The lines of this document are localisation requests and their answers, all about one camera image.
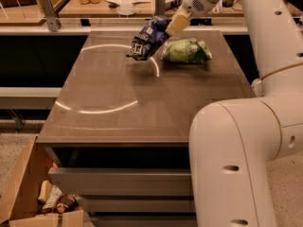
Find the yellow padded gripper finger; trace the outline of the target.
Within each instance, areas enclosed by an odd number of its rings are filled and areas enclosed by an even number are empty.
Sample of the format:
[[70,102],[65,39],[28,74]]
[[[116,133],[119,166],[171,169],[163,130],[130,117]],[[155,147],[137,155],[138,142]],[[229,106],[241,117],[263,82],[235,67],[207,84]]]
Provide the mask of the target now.
[[190,25],[191,13],[185,10],[178,10],[171,18],[167,19],[165,32],[174,36]]

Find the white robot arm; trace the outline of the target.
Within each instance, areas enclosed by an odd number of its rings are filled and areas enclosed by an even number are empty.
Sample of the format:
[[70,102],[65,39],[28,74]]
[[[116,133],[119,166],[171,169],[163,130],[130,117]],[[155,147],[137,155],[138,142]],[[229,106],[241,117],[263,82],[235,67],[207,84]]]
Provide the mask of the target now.
[[[219,0],[183,0],[169,34]],[[199,227],[277,227],[266,167],[302,150],[302,33],[283,0],[241,0],[261,97],[203,107],[189,133]]]

